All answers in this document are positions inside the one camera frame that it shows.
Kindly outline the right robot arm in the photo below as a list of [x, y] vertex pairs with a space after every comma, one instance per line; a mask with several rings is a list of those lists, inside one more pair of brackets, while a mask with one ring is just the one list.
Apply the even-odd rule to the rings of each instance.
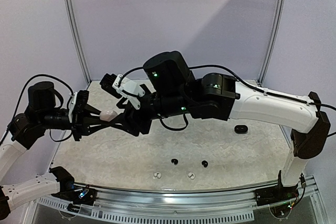
[[271, 190], [276, 201], [291, 194], [308, 160], [321, 153], [330, 136], [330, 121], [315, 92], [296, 96], [261, 88], [229, 69], [197, 79], [178, 51], [153, 56], [142, 70], [154, 92], [125, 74], [107, 74], [101, 81], [107, 92], [122, 100], [123, 113], [115, 120], [132, 135], [147, 134], [153, 120], [187, 114], [194, 119], [256, 120], [291, 128], [291, 151], [279, 184]]

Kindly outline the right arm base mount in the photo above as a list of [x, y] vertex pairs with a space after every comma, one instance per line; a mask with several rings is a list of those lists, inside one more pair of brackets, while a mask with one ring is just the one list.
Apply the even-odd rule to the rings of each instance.
[[281, 183], [278, 183], [275, 186], [256, 189], [254, 191], [254, 195], [257, 206], [271, 205], [283, 201], [289, 202], [294, 199], [294, 201], [289, 203], [288, 206], [288, 208], [292, 208], [301, 201], [306, 189], [306, 182], [301, 184], [301, 188], [303, 189], [301, 197], [299, 197], [298, 185], [293, 187], [284, 187]]

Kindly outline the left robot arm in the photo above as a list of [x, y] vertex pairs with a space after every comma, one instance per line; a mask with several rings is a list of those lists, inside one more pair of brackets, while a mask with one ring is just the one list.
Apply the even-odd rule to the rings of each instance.
[[[1, 177], [14, 162], [29, 150], [47, 130], [69, 130], [75, 141], [109, 127], [116, 113], [107, 113], [87, 104], [89, 92], [81, 90], [71, 95], [67, 108], [56, 106], [63, 97], [50, 81], [28, 88], [28, 106], [14, 116], [1, 141]], [[51, 168], [41, 176], [16, 185], [1, 186], [1, 219], [17, 207], [37, 198], [53, 195], [74, 205], [92, 206], [97, 191], [89, 186], [78, 187], [73, 176], [63, 167]]]

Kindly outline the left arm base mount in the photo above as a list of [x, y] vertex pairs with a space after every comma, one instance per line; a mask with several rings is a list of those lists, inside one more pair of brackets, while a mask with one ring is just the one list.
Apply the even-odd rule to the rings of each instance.
[[85, 187], [76, 186], [74, 189], [59, 194], [61, 199], [72, 202], [74, 205], [93, 206], [96, 201], [98, 191], [89, 185]]

